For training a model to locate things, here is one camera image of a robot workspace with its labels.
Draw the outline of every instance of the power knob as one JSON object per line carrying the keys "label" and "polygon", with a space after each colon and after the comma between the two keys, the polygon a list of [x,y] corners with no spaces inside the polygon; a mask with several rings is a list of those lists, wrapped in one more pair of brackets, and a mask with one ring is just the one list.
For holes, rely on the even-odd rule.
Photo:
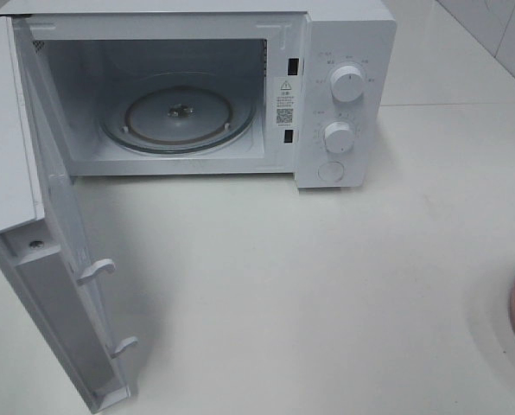
{"label": "power knob", "polygon": [[359,98],[365,88],[365,75],[355,65],[336,69],[330,77],[333,96],[340,102],[352,102]]}
{"label": "power knob", "polygon": [[355,143],[355,129],[348,123],[332,123],[325,129],[325,147],[334,154],[345,153]]}

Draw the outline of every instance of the white countertop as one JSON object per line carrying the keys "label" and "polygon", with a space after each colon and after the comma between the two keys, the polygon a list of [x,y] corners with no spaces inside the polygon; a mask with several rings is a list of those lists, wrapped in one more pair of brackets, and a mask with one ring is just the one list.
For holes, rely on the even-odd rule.
{"label": "white countertop", "polygon": [[[414,24],[459,31],[427,3],[393,10],[384,102],[408,106],[381,108],[363,188],[78,181],[94,253],[118,264],[102,278],[115,329],[141,339],[124,358],[139,392],[106,413],[515,414],[515,84],[472,40],[440,49],[467,74],[453,92],[428,48],[422,80],[405,76]],[[451,99],[500,104],[413,106]],[[0,273],[0,414],[17,413],[88,411]]]}

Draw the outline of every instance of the microwave oven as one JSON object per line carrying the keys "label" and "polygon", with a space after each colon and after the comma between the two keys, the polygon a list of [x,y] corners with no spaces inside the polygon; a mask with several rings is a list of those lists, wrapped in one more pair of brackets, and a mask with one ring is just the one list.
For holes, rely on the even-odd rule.
{"label": "microwave oven", "polygon": [[396,24],[379,0],[11,0],[0,269],[92,412],[128,398],[75,176],[359,186]]}

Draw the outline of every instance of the control panel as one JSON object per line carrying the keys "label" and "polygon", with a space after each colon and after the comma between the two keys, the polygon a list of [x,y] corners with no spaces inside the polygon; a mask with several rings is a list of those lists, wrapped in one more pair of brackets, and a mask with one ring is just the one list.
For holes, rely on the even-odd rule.
{"label": "control panel", "polygon": [[311,23],[298,187],[354,187],[364,181],[395,32],[392,20]]}

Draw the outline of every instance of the warning label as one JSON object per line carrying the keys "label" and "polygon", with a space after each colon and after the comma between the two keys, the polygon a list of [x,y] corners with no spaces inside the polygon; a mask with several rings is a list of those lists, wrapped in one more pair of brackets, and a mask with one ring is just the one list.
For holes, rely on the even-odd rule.
{"label": "warning label", "polygon": [[301,85],[297,77],[275,79],[275,105],[277,125],[292,128],[296,126],[296,114],[300,100]]}

